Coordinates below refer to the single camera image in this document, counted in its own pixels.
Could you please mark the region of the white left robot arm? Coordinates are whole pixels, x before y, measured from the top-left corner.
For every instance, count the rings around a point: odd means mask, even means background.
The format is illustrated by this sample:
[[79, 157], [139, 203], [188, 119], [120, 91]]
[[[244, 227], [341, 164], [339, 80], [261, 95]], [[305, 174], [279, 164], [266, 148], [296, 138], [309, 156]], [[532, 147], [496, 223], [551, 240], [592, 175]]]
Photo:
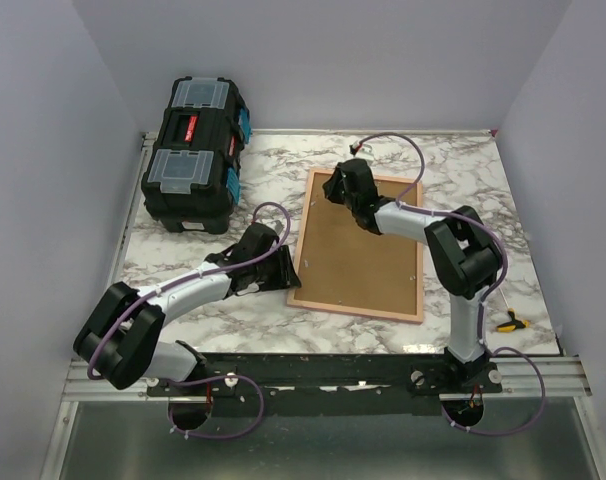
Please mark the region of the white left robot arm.
[[118, 390], [142, 378], [158, 378], [184, 395], [195, 394], [204, 385], [200, 364], [205, 358], [177, 341], [162, 342], [163, 328], [252, 285], [259, 291], [301, 286], [289, 247], [261, 223], [251, 224], [238, 242], [172, 280], [141, 288], [112, 284], [78, 333], [73, 350], [88, 363], [92, 378]]

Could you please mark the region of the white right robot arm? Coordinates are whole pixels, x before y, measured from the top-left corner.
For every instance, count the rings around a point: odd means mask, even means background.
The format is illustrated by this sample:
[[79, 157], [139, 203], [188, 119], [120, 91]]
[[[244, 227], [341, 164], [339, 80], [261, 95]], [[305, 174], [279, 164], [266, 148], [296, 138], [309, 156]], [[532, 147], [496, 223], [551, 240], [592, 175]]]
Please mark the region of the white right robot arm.
[[338, 163], [323, 192], [330, 202], [346, 206], [360, 228], [427, 246], [450, 295], [450, 336], [440, 361], [444, 382], [457, 392], [476, 384], [489, 363], [484, 302], [507, 266], [504, 250], [477, 212], [463, 206], [435, 213], [383, 196], [370, 166], [359, 158]]

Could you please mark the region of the pink picture frame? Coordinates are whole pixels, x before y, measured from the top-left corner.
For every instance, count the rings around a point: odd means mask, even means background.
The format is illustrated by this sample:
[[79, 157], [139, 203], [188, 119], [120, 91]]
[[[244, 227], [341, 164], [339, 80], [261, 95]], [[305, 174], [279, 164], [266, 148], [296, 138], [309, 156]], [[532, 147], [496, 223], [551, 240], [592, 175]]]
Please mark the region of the pink picture frame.
[[423, 246], [361, 229], [349, 209], [329, 202], [322, 185], [330, 169], [310, 170], [294, 267], [301, 286], [291, 307], [421, 324]]

